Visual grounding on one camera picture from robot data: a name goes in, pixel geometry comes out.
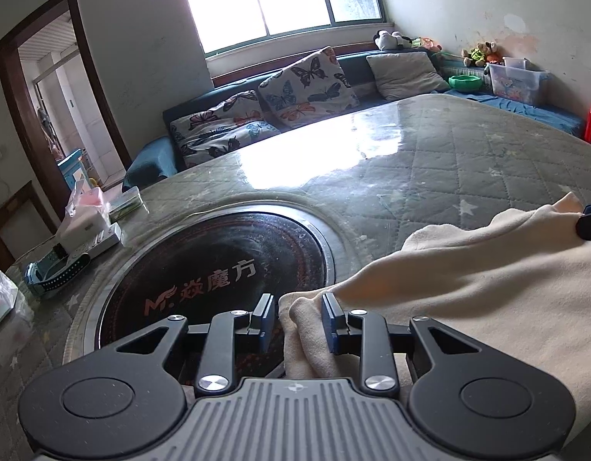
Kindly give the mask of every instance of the cloth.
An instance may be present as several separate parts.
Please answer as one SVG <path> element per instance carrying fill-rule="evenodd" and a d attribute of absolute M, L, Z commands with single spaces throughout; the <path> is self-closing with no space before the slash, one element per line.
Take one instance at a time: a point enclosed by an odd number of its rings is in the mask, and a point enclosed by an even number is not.
<path fill-rule="evenodd" d="M 345 310 L 394 324 L 427 315 L 552 374 L 576 402 L 572 439 L 591 420 L 591 241 L 575 233 L 582 209 L 569 193 L 534 211 L 507 209 L 474 231 L 427 226 L 344 282 L 284 295 L 287 378 L 357 375 L 356 357 L 335 357 L 325 344 L 320 300 L 332 291 Z M 410 384 L 404 356 L 395 357 Z"/>
<path fill-rule="evenodd" d="M 527 118 L 540 121 L 554 128 L 558 128 L 577 138 L 583 138 L 585 123 L 579 116 L 567 112 L 555 106 L 535 107 L 523 104 L 511 99 L 496 97 L 485 93 L 461 93 L 457 90 L 446 91 L 448 95 L 454 95 L 463 99 L 469 99 L 488 106 L 498 107 L 508 112 L 514 112 Z"/>

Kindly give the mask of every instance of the butterfly print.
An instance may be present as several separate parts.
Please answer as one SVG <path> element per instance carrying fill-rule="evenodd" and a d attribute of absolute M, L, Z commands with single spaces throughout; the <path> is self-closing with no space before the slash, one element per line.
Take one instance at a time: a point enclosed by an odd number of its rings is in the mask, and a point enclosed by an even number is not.
<path fill-rule="evenodd" d="M 208 139 L 221 135 L 222 133 L 225 133 L 226 131 L 230 131 L 232 129 L 232 126 L 220 126 L 216 129 L 205 131 L 203 133 L 200 133 L 197 137 L 193 137 L 191 140 L 189 140 L 189 142 L 187 142 L 187 146 L 199 146 L 199 144 L 203 144 Z"/>
<path fill-rule="evenodd" d="M 323 50 L 321 50 L 325 55 L 327 55 L 327 58 L 330 59 L 330 62 L 332 64 L 334 64 L 335 66 L 338 66 L 338 59 L 336 58 L 336 53 L 334 52 L 334 49 L 331 47 L 327 47 L 324 48 Z"/>
<path fill-rule="evenodd" d="M 249 137 L 251 137 L 251 142 L 257 142 L 259 134 L 261 133 L 261 126 L 259 123 L 251 123 L 246 128 L 249 132 Z"/>
<path fill-rule="evenodd" d="M 297 104 L 291 81 L 287 80 L 282 86 L 281 96 L 269 94 L 266 95 L 266 101 L 274 108 L 274 110 L 283 110 L 288 106 L 294 106 Z"/>
<path fill-rule="evenodd" d="M 189 118 L 189 121 L 191 122 L 191 126 L 189 126 L 189 131 L 191 131 L 199 124 L 209 123 L 210 121 L 216 121 L 217 119 L 219 119 L 219 117 L 214 113 L 213 110 L 207 110 L 204 112 L 194 114 Z"/>
<path fill-rule="evenodd" d="M 262 81 L 262 82 L 259 84 L 259 87 L 260 87 L 260 88 L 265 88 L 266 86 L 268 86 L 268 83 L 270 82 L 270 80 L 273 80 L 273 79 L 275 79 L 275 78 L 280 78 L 281 76 L 282 76 L 282 69 L 281 69 L 279 72 L 277 72 L 276 74 L 273 74 L 272 76 L 270 76 L 270 77 L 269 77 L 269 78 L 267 78 L 266 80 Z"/>
<path fill-rule="evenodd" d="M 327 74 L 325 74 L 325 71 L 321 69 L 321 63 L 319 62 L 318 57 L 315 57 L 312 61 L 310 61 L 310 69 L 294 66 L 290 67 L 290 70 L 292 73 L 298 76 L 298 78 L 300 78 L 304 88 L 310 86 L 310 80 L 312 80 L 314 76 L 317 76 L 319 79 L 327 78 Z"/>
<path fill-rule="evenodd" d="M 345 86 L 345 88 L 351 88 L 349 81 L 347 81 L 347 77 L 343 73 L 334 73 L 334 78 L 336 78 L 338 81 L 342 81 L 342 84 Z"/>
<path fill-rule="evenodd" d="M 218 158 L 219 156 L 223 156 L 228 152 L 232 152 L 233 150 L 240 148 L 240 142 L 236 137 L 233 137 L 227 141 L 227 147 L 208 147 L 206 149 L 208 151 L 208 155 L 212 158 Z"/>
<path fill-rule="evenodd" d="M 197 149 L 193 149 L 192 147 L 189 147 L 189 145 L 184 144 L 181 147 L 181 152 L 183 153 L 183 156 L 193 156 L 197 154 Z"/>
<path fill-rule="evenodd" d="M 312 95 L 309 95 L 309 102 L 326 102 L 335 99 L 340 95 L 340 87 L 340 83 L 334 83 L 322 93 L 313 93 Z"/>
<path fill-rule="evenodd" d="M 250 123 L 251 121 L 261 121 L 263 118 L 258 110 L 254 110 L 253 112 L 245 113 L 243 117 L 236 116 L 233 118 L 233 122 L 236 123 L 237 126 L 242 126 L 243 124 Z"/>
<path fill-rule="evenodd" d="M 281 119 L 287 119 L 287 121 L 296 121 L 300 119 L 301 116 L 306 116 L 307 112 L 315 112 L 315 107 L 311 106 L 309 103 L 304 102 L 303 104 L 298 104 L 293 109 L 286 110 L 281 114 Z"/>
<path fill-rule="evenodd" d="M 236 95 L 234 95 L 233 97 L 229 97 L 223 103 L 223 112 L 227 112 L 230 109 L 232 109 L 232 107 L 234 106 L 234 104 L 236 102 L 238 102 L 238 99 L 248 99 L 250 101 L 256 101 L 257 100 L 257 95 L 255 94 L 255 92 L 253 90 L 244 91 L 242 93 L 236 93 Z"/>
<path fill-rule="evenodd" d="M 172 138 L 176 143 L 182 142 L 185 139 L 185 136 L 173 124 L 169 126 L 169 132 L 172 134 Z"/>

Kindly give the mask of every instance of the green bowl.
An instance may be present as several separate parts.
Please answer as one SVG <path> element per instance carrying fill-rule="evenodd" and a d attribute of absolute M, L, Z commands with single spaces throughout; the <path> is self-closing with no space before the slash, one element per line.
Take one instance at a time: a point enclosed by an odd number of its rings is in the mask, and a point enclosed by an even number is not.
<path fill-rule="evenodd" d="M 483 85 L 483 80 L 479 76 L 451 76 L 449 86 L 461 93 L 472 93 L 478 91 Z"/>

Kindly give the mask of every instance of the plastic storage box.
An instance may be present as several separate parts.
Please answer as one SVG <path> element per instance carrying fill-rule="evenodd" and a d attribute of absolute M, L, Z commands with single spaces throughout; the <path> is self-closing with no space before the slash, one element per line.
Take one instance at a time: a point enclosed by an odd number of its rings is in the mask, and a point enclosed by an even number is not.
<path fill-rule="evenodd" d="M 132 187 L 115 200 L 110 201 L 110 222 L 114 223 L 123 216 L 142 206 L 144 202 L 137 187 Z"/>
<path fill-rule="evenodd" d="M 528 71 L 515 67 L 488 65 L 494 95 L 531 106 L 545 104 L 548 71 Z"/>
<path fill-rule="evenodd" d="M 503 57 L 503 61 L 507 67 L 515 67 L 516 69 L 526 69 L 526 59 L 515 59 L 513 57 Z"/>

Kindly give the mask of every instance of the stuffed toy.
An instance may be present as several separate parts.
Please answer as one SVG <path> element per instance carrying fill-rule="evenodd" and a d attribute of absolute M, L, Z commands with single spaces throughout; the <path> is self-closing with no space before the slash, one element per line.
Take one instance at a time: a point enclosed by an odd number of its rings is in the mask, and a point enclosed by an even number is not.
<path fill-rule="evenodd" d="M 464 65 L 470 67 L 475 64 L 477 67 L 484 67 L 485 64 L 500 64 L 501 59 L 496 53 L 498 46 L 494 41 L 487 41 L 485 43 L 477 43 L 477 46 L 470 52 L 462 50 L 462 57 L 464 57 Z"/>
<path fill-rule="evenodd" d="M 439 53 L 443 47 L 436 43 L 436 41 L 434 41 L 431 38 L 424 38 L 423 36 L 421 38 L 415 38 L 413 40 L 412 43 L 413 46 L 422 46 L 423 48 L 427 48 L 428 50 L 430 50 L 430 52 L 433 53 Z"/>
<path fill-rule="evenodd" d="M 379 50 L 397 50 L 398 48 L 411 48 L 411 39 L 402 36 L 398 31 L 389 34 L 387 31 L 379 31 L 374 35 L 374 42 Z"/>

